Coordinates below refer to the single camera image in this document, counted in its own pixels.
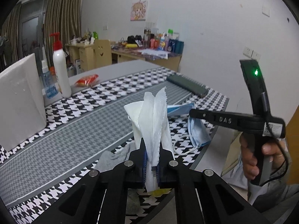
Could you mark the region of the person's right hand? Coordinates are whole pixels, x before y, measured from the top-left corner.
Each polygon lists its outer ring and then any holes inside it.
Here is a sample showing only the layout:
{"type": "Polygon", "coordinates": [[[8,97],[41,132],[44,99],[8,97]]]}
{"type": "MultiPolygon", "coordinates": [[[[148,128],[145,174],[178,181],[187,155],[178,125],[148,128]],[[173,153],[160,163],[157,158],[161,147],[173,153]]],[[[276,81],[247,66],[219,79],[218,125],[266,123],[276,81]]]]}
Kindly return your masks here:
{"type": "MultiPolygon", "coordinates": [[[[258,161],[253,155],[248,146],[248,140],[251,135],[242,133],[239,141],[241,144],[241,156],[243,162],[244,175],[248,180],[254,180],[259,174],[258,161]]],[[[281,149],[275,142],[268,142],[263,144],[261,150],[265,156],[270,156],[272,161],[272,169],[276,170],[285,162],[285,157],[281,149]]]]}

